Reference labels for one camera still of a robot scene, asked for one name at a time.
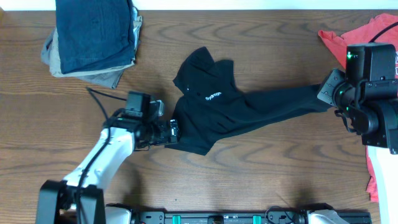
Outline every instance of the black t-shirt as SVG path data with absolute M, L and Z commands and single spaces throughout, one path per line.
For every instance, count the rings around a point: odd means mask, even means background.
M 233 61 L 214 62 L 206 47 L 182 63 L 174 84 L 184 94 L 173 113 L 181 138 L 166 147 L 200 155 L 219 139 L 330 108 L 317 99 L 319 85 L 244 94 L 236 88 Z

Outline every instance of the wooden tabletop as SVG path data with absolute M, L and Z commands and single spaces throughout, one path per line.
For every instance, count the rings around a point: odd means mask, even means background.
M 317 36 L 342 34 L 382 11 L 141 11 L 136 66 L 117 90 L 54 78 L 40 61 L 54 12 L 5 12 L 0 26 L 0 223 L 32 223 L 40 186 L 61 180 L 97 142 L 103 115 L 85 86 L 126 96 L 143 91 L 165 102 L 170 118 L 181 92 L 181 63 L 207 46 L 231 58 L 242 91 L 320 83 L 337 60 Z M 109 113 L 123 102 L 101 98 Z M 207 156 L 153 147 L 122 164 L 106 203 L 167 211 L 266 210 L 325 202 L 371 212 L 361 138 L 333 110 L 218 141 Z

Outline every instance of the navy blue cloth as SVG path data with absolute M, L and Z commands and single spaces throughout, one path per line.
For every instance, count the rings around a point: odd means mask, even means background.
M 134 58 L 129 0 L 56 0 L 63 74 L 129 65 Z
M 206 47 L 182 63 L 174 84 L 184 94 L 175 106 L 181 137 L 167 148 L 205 155 L 217 140 L 331 106 L 317 98 L 319 85 L 242 93 L 233 61 L 215 62 Z

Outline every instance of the white backdrop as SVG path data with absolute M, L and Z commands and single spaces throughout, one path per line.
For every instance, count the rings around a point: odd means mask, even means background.
M 138 10 L 398 9 L 398 0 L 133 0 Z M 55 10 L 55 0 L 0 0 L 12 10 Z

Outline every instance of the red fabric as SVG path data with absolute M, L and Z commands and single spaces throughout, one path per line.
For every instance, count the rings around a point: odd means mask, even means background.
M 329 48 L 332 54 L 337 58 L 339 63 L 345 68 L 346 67 L 346 48 L 349 44 L 360 44 L 368 43 L 376 34 L 382 31 L 387 26 L 398 22 L 398 16 L 390 14 L 380 14 L 374 19 L 371 19 L 368 24 L 361 26 L 355 30 L 349 31 L 341 37 L 337 36 L 336 33 L 331 31 L 320 30 L 318 35 L 321 37 L 323 43 Z M 388 30 L 381 35 L 376 42 L 384 42 L 393 44 L 398 50 L 398 26 Z M 396 56 L 396 78 L 398 78 L 398 52 Z M 370 193 L 371 201 L 378 202 L 379 196 L 377 194 L 376 176 L 372 162 L 368 156 L 368 149 L 366 148 L 366 163 L 368 165 L 369 174 L 371 179 L 366 189 Z

